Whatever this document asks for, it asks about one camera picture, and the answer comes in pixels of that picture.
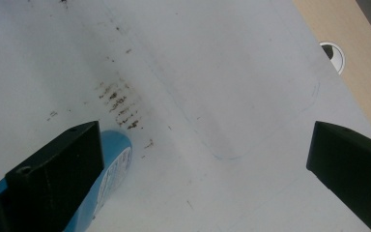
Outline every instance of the wooden floor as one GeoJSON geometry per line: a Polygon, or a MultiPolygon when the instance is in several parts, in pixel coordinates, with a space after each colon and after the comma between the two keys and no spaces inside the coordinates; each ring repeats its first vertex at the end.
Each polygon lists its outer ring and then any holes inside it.
{"type": "Polygon", "coordinates": [[[294,0],[320,42],[338,44],[345,53],[342,72],[371,123],[371,26],[355,0],[294,0]]]}

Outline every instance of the round hole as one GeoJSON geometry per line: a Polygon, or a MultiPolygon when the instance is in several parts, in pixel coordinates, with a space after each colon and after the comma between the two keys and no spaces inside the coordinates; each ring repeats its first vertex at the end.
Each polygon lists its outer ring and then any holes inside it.
{"type": "Polygon", "coordinates": [[[24,166],[19,169],[17,169],[17,173],[20,173],[22,175],[27,175],[32,171],[32,167],[30,166],[24,166]]]}
{"type": "Polygon", "coordinates": [[[345,68],[345,53],[343,53],[342,49],[335,43],[322,42],[320,45],[337,72],[341,74],[345,68]]]}

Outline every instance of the wooden panel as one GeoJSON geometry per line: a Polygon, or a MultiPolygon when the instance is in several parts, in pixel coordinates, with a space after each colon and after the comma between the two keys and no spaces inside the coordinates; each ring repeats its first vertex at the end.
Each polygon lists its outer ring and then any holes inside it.
{"type": "Polygon", "coordinates": [[[371,123],[371,26],[354,0],[294,0],[318,41],[346,56],[342,77],[371,123]]]}

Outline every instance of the white tabletop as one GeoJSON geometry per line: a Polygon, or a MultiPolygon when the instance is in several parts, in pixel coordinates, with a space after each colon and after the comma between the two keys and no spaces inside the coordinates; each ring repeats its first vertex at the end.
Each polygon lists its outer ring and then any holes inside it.
{"type": "Polygon", "coordinates": [[[133,160],[90,231],[368,231],[305,168],[371,127],[290,1],[0,1],[0,179],[93,120],[133,160]]]}

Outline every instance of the blue bottle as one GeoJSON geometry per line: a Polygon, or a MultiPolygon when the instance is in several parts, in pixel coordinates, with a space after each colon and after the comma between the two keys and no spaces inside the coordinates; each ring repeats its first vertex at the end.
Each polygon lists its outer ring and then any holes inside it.
{"type": "MultiPolygon", "coordinates": [[[[100,134],[104,169],[93,183],[65,228],[65,232],[83,232],[99,209],[126,177],[131,161],[131,143],[126,136],[114,130],[100,134]]],[[[7,188],[5,179],[0,181],[0,193],[7,188]]]]}

